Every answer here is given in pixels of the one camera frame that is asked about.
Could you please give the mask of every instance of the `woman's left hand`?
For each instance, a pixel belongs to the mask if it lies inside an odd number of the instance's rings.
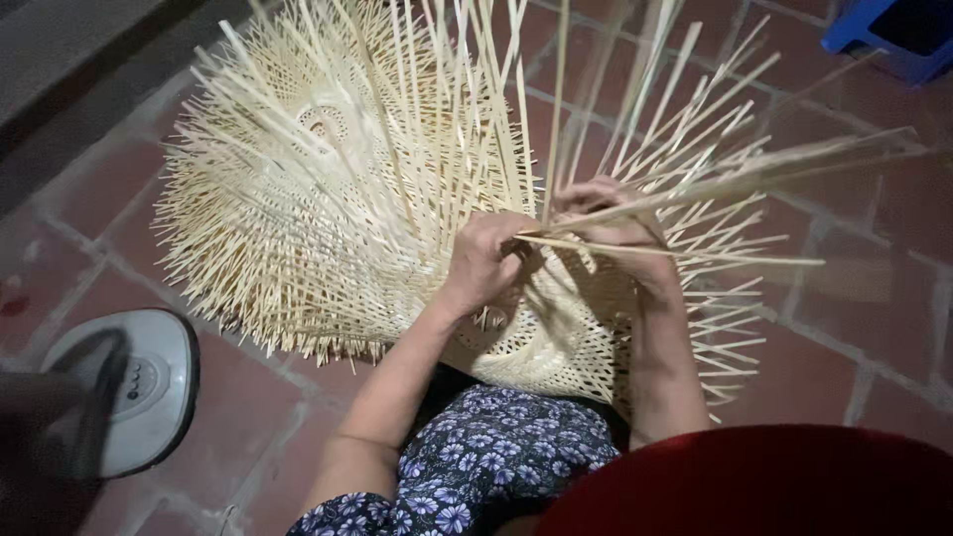
[[[456,235],[450,270],[435,304],[458,319],[492,301],[516,281],[523,262],[517,253],[503,255],[504,242],[538,227],[535,219],[522,214],[471,213]]]

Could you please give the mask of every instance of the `blue floral pattern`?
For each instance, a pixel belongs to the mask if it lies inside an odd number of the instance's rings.
[[[491,501],[555,497],[618,456],[596,412],[490,385],[463,391],[408,445],[397,499],[348,493],[311,509],[288,536],[454,536]]]

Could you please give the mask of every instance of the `hand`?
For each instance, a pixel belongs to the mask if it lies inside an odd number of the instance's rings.
[[[554,197],[557,221],[571,220],[597,210],[614,207],[642,196],[626,192],[607,175],[597,175],[584,184],[574,184]],[[606,225],[588,227],[577,234],[587,242],[624,246],[664,247],[664,234],[653,215],[621,217]],[[653,296],[678,285],[678,274],[671,258],[651,254],[610,255],[625,271]]]
[[[435,302],[458,319],[496,298],[516,281],[523,263],[519,251],[503,255],[504,242],[520,231],[538,227],[536,220],[522,214],[471,213],[456,235],[450,270]],[[522,251],[532,251],[526,242],[517,246],[523,244],[527,248]]]

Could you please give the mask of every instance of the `blue plastic stool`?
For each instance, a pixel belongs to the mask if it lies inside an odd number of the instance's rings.
[[[953,2],[858,0],[827,29],[821,45],[838,53],[854,41],[889,52],[890,70],[920,86],[953,62]]]

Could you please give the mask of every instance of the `red fabric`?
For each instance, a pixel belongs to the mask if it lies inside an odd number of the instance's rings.
[[[953,458],[870,430],[780,425],[685,434],[580,479],[539,535],[950,534]]]

